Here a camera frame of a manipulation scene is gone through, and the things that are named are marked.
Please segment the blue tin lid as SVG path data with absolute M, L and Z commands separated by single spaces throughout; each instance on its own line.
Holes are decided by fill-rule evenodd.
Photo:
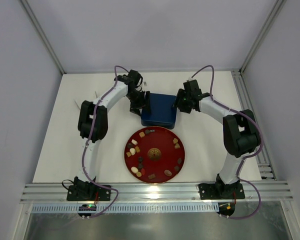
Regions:
M 175 95 L 150 93 L 151 112 L 143 110 L 141 119 L 160 120 L 161 122 L 176 121 L 177 108 L 173 107 Z

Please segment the silver metal tongs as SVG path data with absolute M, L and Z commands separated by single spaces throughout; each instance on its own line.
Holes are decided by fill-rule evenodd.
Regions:
M 73 100 L 78 110 L 80 111 L 81 105 L 84 101 L 93 102 L 97 98 L 98 98 L 97 92 L 93 90 L 91 92 L 84 92 L 83 94 L 76 96 Z

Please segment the blue chocolate tin box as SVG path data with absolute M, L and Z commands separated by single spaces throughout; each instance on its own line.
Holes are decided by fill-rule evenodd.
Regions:
M 141 125 L 144 127 L 163 127 L 169 130 L 172 130 L 175 127 L 176 121 L 160 121 L 158 119 L 151 120 L 151 119 L 141 119 Z

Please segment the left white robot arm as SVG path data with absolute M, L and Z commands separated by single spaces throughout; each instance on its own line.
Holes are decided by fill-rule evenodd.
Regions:
M 129 111 L 138 116 L 142 111 L 151 112 L 150 92 L 142 90 L 142 75 L 136 70 L 127 74 L 115 75 L 113 86 L 94 101 L 83 101 L 80 107 L 77 129 L 84 140 L 81 168 L 67 188 L 67 201 L 92 201 L 101 197 L 109 201 L 106 192 L 111 193 L 110 185 L 96 183 L 96 163 L 99 146 L 109 128 L 108 113 L 122 98 L 130 101 Z

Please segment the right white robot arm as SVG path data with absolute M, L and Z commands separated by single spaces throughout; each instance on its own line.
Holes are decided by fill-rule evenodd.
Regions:
M 198 111 L 222 124 L 226 158 L 214 183 L 199 184 L 201 200 L 244 199 L 244 180 L 240 173 L 246 159 L 262 143 L 253 112 L 249 109 L 238 111 L 218 102 L 212 94 L 203 93 L 195 79 L 184 82 L 174 106 L 183 113 Z

